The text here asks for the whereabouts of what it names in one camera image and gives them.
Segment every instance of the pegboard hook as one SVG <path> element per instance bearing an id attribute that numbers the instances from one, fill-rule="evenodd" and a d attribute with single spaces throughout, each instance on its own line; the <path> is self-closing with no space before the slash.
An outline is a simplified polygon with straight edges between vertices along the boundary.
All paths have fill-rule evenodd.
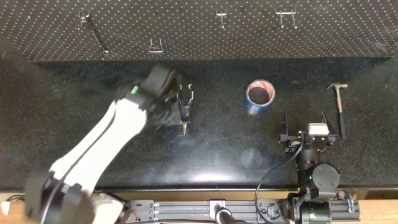
<path id="1" fill-rule="evenodd" d="M 221 17 L 221 28 L 224 29 L 224 20 L 223 17 L 226 16 L 227 14 L 227 10 L 225 10 L 225 12 L 223 12 L 222 10 L 220 10 L 220 12 L 216 11 L 216 15 Z"/>
<path id="2" fill-rule="evenodd" d="M 160 47 L 153 47 L 153 43 L 152 43 L 152 38 L 150 39 L 150 46 L 148 49 L 149 53 L 162 53 L 163 50 L 163 46 L 162 46 L 162 40 L 159 38 L 159 43 L 160 43 Z"/>
<path id="3" fill-rule="evenodd" d="M 280 25 L 282 26 L 282 28 L 285 26 L 284 24 L 283 24 L 283 22 L 282 22 L 282 15 L 292 15 L 292 20 L 293 20 L 293 26 L 294 26 L 294 28 L 295 29 L 297 29 L 297 26 L 296 26 L 296 21 L 295 21 L 295 19 L 294 19 L 294 14 L 296 14 L 296 10 L 291 10 L 290 12 L 282 12 L 281 10 L 279 10 L 279 12 L 278 11 L 276 11 L 276 9 L 275 9 L 275 13 L 277 14 L 277 15 L 279 15 L 280 16 Z"/>

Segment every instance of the perforated metal panel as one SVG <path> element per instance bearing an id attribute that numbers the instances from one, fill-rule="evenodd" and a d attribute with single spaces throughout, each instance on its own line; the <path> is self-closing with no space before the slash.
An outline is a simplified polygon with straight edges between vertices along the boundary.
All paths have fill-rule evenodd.
<path id="1" fill-rule="evenodd" d="M 0 0 L 0 31 L 31 61 L 376 57 L 398 51 L 398 2 Z M 291 15 L 277 12 L 296 10 Z M 223 17 L 216 12 L 227 11 Z M 104 56 L 81 12 L 90 12 Z M 149 53 L 150 39 L 164 52 Z"/>

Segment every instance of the black countertop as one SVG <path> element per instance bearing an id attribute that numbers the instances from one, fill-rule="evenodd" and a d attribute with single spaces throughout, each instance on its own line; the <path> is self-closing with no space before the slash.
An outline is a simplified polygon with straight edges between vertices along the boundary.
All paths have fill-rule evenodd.
<path id="1" fill-rule="evenodd" d="M 0 189 L 23 188 L 36 164 L 49 166 L 102 118 L 118 86 L 147 75 L 145 62 L 1 62 Z M 398 60 L 309 58 L 169 61 L 195 87 L 192 123 L 145 130 L 128 142 L 98 189 L 252 189 L 288 159 L 277 135 L 284 112 L 289 131 L 319 123 L 324 111 L 337 130 L 333 82 L 341 90 L 347 140 L 322 159 L 341 171 L 340 187 L 398 187 Z M 275 87 L 271 107 L 247 114 L 247 85 Z M 270 174 L 265 189 L 296 189 L 294 163 Z"/>

